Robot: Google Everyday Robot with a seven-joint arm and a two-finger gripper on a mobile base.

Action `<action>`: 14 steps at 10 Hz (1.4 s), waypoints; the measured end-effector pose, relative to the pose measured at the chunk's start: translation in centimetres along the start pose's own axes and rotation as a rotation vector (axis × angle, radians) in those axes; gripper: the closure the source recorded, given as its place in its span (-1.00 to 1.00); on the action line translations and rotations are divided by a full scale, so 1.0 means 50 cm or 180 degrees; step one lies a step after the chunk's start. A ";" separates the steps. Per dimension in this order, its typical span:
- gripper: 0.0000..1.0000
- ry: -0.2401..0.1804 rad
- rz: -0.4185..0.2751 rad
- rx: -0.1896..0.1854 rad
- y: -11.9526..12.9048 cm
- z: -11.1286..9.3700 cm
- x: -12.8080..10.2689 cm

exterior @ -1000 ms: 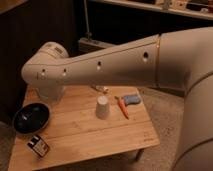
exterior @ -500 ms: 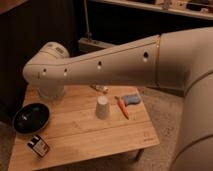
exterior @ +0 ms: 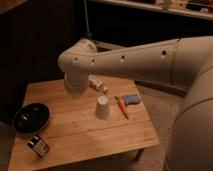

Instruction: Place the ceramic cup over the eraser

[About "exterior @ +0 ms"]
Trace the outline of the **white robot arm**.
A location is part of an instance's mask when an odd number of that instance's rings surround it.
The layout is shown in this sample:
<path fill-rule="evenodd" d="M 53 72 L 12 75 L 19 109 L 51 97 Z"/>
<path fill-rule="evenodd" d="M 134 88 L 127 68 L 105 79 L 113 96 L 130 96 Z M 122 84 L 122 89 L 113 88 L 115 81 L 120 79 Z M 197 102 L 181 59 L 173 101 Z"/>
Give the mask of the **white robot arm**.
<path fill-rule="evenodd" d="M 186 89 L 174 120 L 165 171 L 213 171 L 213 36 L 188 37 L 99 52 L 82 39 L 62 52 L 58 65 L 71 89 L 91 74 Z"/>

